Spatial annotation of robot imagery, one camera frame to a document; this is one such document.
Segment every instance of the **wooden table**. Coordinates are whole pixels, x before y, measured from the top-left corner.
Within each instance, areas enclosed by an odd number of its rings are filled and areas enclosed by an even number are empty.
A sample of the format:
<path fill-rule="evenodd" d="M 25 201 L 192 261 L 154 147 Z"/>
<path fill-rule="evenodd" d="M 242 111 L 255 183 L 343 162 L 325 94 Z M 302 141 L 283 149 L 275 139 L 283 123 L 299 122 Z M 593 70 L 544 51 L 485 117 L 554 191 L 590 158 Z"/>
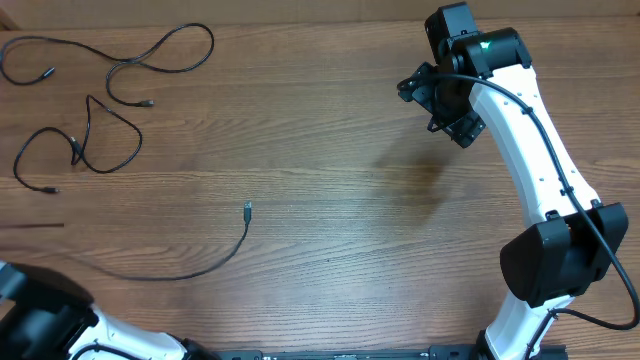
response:
<path fill-rule="evenodd" d="M 573 160 L 606 203 L 630 218 L 621 261 L 640 286 L 640 19 L 479 21 L 512 26 L 531 52 L 547 108 Z M 133 56 L 168 29 L 45 32 Z M 501 247 L 523 231 L 515 187 L 488 133 L 462 150 L 426 130 L 428 114 L 395 84 L 432 60 L 420 22 L 214 27 L 211 59 L 193 72 L 125 69 L 106 95 L 110 63 L 82 49 L 19 46 L 0 79 L 2 258 L 50 266 L 86 286 L 107 312 L 216 349 L 269 351 L 424 348 L 472 343 L 506 292 Z M 0 34 L 0 41 L 22 35 Z M 182 67 L 206 35 L 186 30 L 151 58 Z M 20 171 L 58 195 L 13 178 L 22 143 L 57 126 L 81 138 L 91 93 L 137 124 L 142 151 L 121 171 L 72 168 L 55 135 L 28 149 Z M 87 154 L 106 168 L 136 135 L 94 115 Z M 133 283 L 85 259 L 137 275 L 181 274 L 223 256 L 254 220 L 238 255 L 180 283 Z M 64 222 L 64 228 L 8 225 Z M 573 308 L 627 321 L 630 301 L 613 270 Z M 640 330 L 617 333 L 562 317 L 545 338 L 576 359 L 636 359 Z"/>

